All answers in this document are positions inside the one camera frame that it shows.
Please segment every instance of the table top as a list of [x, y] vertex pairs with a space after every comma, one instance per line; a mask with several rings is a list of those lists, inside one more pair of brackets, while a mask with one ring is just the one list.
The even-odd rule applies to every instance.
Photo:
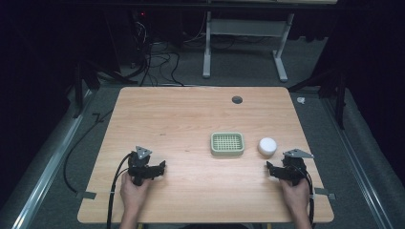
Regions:
[[[240, 96], [240, 104], [232, 102]], [[238, 132], [245, 140], [241, 156], [212, 156], [210, 137]], [[278, 144], [274, 156], [262, 156], [260, 139]], [[310, 153], [288, 90], [270, 87], [124, 88], [121, 90], [83, 199], [81, 222], [105, 222], [108, 198], [119, 163], [136, 146], [153, 151], [149, 165], [166, 160], [140, 213], [139, 222], [287, 222], [291, 221], [277, 178], [266, 161], [282, 167], [282, 152]], [[305, 159], [313, 186], [323, 188], [313, 159]], [[113, 221], [123, 205], [120, 179]], [[330, 203], [316, 196], [315, 222], [333, 220]]]

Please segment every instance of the human hand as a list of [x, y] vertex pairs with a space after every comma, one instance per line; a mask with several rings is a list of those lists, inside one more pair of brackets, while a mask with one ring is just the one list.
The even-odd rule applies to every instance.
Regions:
[[292, 186], [289, 180], [280, 179], [280, 184], [283, 188], [283, 195], [286, 205], [291, 212], [295, 227], [311, 228], [307, 214], [309, 204], [309, 186], [305, 179]]
[[150, 179], [145, 179], [141, 186], [137, 186], [127, 172], [122, 175], [120, 194], [124, 203], [124, 214], [120, 228], [134, 228], [137, 224], [137, 217], [146, 199], [150, 182]]

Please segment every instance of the metal rail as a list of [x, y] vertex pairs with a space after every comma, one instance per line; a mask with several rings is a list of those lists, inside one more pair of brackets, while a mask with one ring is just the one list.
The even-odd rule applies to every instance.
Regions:
[[319, 11], [319, 12], [351, 12], [368, 10], [367, 6], [344, 7], [340, 4], [291, 4], [279, 2], [213, 2], [213, 3], [182, 3], [182, 2], [119, 2], [119, 1], [77, 1], [66, 0], [54, 3], [58, 6], [81, 7], [81, 8], [138, 8], [143, 10], [255, 10], [255, 11], [277, 11], [277, 12], [298, 12], [298, 11]]
[[[91, 91], [87, 91], [85, 97], [92, 97]], [[90, 104], [90, 98], [87, 99], [87, 102], [83, 109], [84, 111]], [[57, 171], [61, 165], [63, 158], [65, 158], [67, 149], [75, 135], [75, 132], [83, 119], [83, 114], [78, 118], [75, 118], [71, 122], [71, 128], [68, 130], [66, 136], [63, 138], [61, 144], [56, 148], [53, 156], [48, 162], [47, 166], [44, 169], [41, 177], [37, 181], [35, 187], [33, 188], [29, 199], [24, 205], [20, 215], [16, 219], [12, 229], [26, 229], [30, 228], [33, 218], [35, 217], [44, 197], [47, 195], [48, 190], [50, 189], [53, 180], [57, 174]]]
[[361, 162], [358, 159], [348, 136], [346, 135], [344, 130], [340, 129], [339, 124], [334, 119], [334, 110], [332, 104], [328, 99], [321, 99], [321, 101], [330, 117], [330, 120], [333, 123], [336, 132], [340, 136], [343, 146], [345, 147], [345, 152], [347, 153], [347, 157], [352, 167], [354, 177], [358, 182], [358, 186], [360, 187], [360, 191], [363, 193], [364, 199], [367, 201], [367, 204], [370, 207], [378, 228], [393, 228], [393, 225], [391, 224], [391, 221], [381, 204], [378, 193], [375, 191], [366, 172], [364, 171], [363, 166], [361, 165]]

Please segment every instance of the white ball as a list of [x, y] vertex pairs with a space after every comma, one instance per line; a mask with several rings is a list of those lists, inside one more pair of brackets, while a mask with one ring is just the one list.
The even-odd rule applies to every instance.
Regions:
[[270, 137], [265, 137], [259, 142], [259, 152], [264, 156], [273, 156], [277, 150], [277, 143]]

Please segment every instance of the green plastic basket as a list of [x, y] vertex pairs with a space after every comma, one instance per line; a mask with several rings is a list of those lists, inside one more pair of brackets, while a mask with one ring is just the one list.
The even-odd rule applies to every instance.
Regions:
[[240, 156], [244, 153], [244, 137], [240, 133], [214, 133], [211, 135], [213, 156]]

